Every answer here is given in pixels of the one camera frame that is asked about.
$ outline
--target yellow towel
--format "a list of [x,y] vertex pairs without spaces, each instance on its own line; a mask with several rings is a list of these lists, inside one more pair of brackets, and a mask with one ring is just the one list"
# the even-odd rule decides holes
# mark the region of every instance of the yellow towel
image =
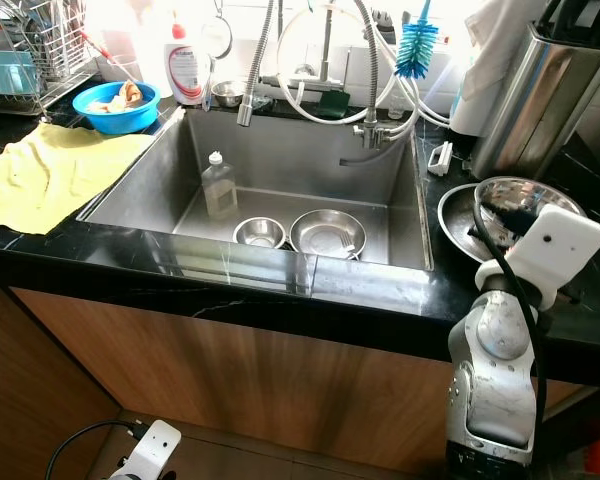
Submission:
[[111,186],[151,140],[41,123],[0,154],[0,225],[48,233]]

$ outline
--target black marble countertop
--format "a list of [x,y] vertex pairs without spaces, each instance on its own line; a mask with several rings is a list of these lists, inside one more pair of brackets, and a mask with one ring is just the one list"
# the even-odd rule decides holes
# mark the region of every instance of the black marble countertop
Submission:
[[[70,100],[52,107],[51,119],[88,127]],[[174,109],[172,100],[163,101],[159,119],[146,133],[158,131]],[[278,107],[269,114],[288,112]],[[37,121],[0,115],[0,152],[32,131]],[[443,129],[418,123],[415,142],[433,271],[286,251],[267,250],[266,256],[253,258],[251,247],[91,224],[77,221],[76,212],[46,236],[0,226],[0,284],[446,361],[449,331],[477,296],[473,276],[478,265],[456,250],[438,224],[442,195],[472,182],[463,170],[469,157],[461,153],[462,146],[449,175],[438,178],[426,172],[431,150],[444,140]],[[580,161],[579,152],[568,156],[571,168],[595,178],[595,169]],[[577,193],[564,178],[560,171],[550,172],[547,181]],[[600,202],[589,211],[600,221]],[[245,275],[246,263],[259,276]],[[600,253],[573,287],[580,291],[579,304],[561,299],[545,314],[552,325],[545,339],[548,373],[600,385]]]

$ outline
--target wooden cabinet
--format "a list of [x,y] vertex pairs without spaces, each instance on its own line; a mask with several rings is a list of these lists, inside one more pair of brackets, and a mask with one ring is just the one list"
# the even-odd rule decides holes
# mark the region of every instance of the wooden cabinet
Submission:
[[[15,289],[126,409],[370,465],[443,463],[443,362]],[[577,390],[550,382],[549,404]]]
[[[40,480],[51,454],[119,406],[0,289],[0,478]],[[54,479],[85,478],[106,430],[77,440]]]

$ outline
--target sink basin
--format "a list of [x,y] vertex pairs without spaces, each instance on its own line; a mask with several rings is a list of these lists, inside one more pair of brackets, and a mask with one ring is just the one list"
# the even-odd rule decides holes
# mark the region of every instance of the sink basin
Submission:
[[[207,215],[200,173],[220,150],[235,167],[239,213]],[[79,220],[231,242],[250,217],[270,217],[287,233],[311,210],[355,217],[367,244],[360,261],[430,270],[426,215],[409,140],[364,150],[350,126],[256,117],[249,128],[232,113],[179,109],[155,142]],[[249,247],[254,254],[263,247]]]

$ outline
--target white bottle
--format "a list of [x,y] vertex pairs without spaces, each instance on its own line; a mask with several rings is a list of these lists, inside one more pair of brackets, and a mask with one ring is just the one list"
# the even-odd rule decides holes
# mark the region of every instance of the white bottle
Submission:
[[207,212],[214,220],[221,220],[238,213],[236,179],[233,167],[222,163],[220,152],[209,155],[211,166],[202,172],[202,188],[207,201]]
[[184,105],[200,105],[211,75],[209,55],[193,46],[179,23],[173,24],[171,33],[173,42],[164,46],[164,64],[173,96]]

